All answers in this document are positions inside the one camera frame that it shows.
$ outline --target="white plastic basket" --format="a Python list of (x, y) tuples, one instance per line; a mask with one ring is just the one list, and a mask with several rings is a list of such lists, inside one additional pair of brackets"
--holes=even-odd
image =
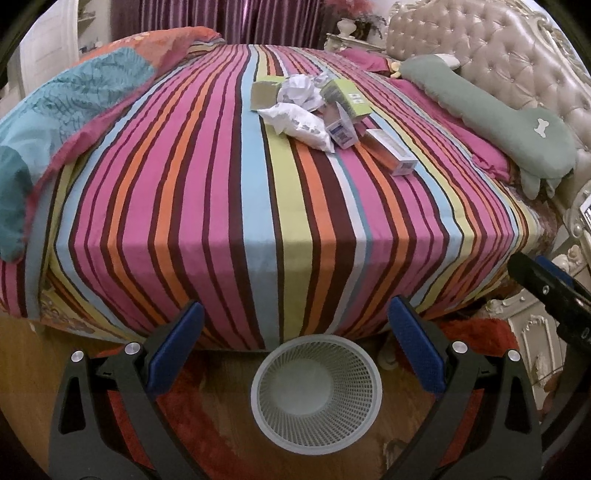
[(382, 403), (382, 381), (371, 357), (334, 335), (296, 338), (274, 350), (256, 372), (251, 407), (275, 444), (324, 455), (359, 440)]

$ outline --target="white bone emblem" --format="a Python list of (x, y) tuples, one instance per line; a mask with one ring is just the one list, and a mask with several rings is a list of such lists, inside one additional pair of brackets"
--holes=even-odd
[(549, 122), (547, 122), (546, 120), (543, 120), (542, 118), (538, 118), (538, 128), (534, 128), (534, 132), (536, 132), (537, 134), (539, 134), (542, 138), (546, 138), (546, 127), (549, 126)]

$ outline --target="green box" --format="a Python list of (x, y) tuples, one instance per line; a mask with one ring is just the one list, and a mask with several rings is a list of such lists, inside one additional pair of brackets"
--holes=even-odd
[(353, 123), (373, 112), (369, 102), (351, 80), (333, 79), (322, 88), (321, 94), (326, 103), (341, 104)]
[(271, 108), (277, 103), (279, 88), (286, 77), (265, 75), (252, 84), (251, 110)]

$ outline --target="mattress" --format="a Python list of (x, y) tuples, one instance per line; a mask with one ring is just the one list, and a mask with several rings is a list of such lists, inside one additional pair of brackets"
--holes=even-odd
[[(257, 78), (321, 72), (359, 86), (366, 126), (406, 144), (413, 174), (391, 177), (361, 144), (311, 149), (249, 110)], [(397, 294), (426, 318), (451, 312), (555, 228), (387, 79), (332, 53), (253, 45), (163, 76), (61, 171), (47, 205), (43, 323), (125, 342), (196, 299), (201, 345), (234, 350), (380, 332)]]

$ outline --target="headboard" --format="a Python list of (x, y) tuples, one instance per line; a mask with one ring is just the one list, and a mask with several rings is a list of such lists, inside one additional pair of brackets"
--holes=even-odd
[(389, 56), (454, 54), (462, 77), (507, 105), (539, 105), (564, 119), (577, 166), (558, 187), (556, 204), (563, 213), (570, 208), (591, 180), (591, 79), (560, 30), (518, 0), (420, 0), (398, 8), (388, 27)]

